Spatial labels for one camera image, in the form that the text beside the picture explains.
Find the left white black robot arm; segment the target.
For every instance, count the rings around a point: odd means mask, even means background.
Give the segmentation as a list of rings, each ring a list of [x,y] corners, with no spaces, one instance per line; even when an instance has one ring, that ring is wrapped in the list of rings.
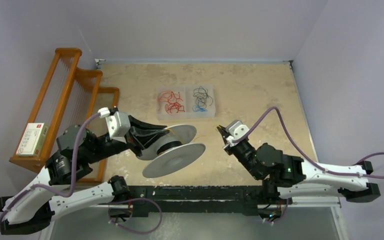
[[[91,164],[126,150],[141,157],[168,134],[165,125],[142,122],[116,108],[101,109],[82,125],[69,127],[37,176],[16,195],[0,197],[0,233],[30,235],[86,207],[131,205],[136,199],[122,176],[79,191],[76,183],[92,171]]]

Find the grey cable spool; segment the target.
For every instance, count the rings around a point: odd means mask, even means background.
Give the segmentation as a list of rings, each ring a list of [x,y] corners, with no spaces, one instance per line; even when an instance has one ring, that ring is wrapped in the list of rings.
[[[197,134],[193,125],[177,124],[165,129],[168,134],[144,149],[138,157],[150,161],[142,171],[145,178],[158,178],[177,172],[196,161],[206,150],[203,143],[192,142]]]

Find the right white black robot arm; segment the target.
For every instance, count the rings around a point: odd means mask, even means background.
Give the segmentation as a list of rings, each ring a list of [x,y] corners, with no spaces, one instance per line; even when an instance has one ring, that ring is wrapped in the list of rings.
[[[253,147],[247,138],[235,141],[248,130],[217,126],[228,155],[233,155],[255,179],[261,180],[260,196],[268,204],[279,198],[344,197],[351,203],[369,203],[380,197],[378,184],[369,181],[373,166],[365,161],[351,166],[314,163],[308,159],[283,153],[268,143]]]

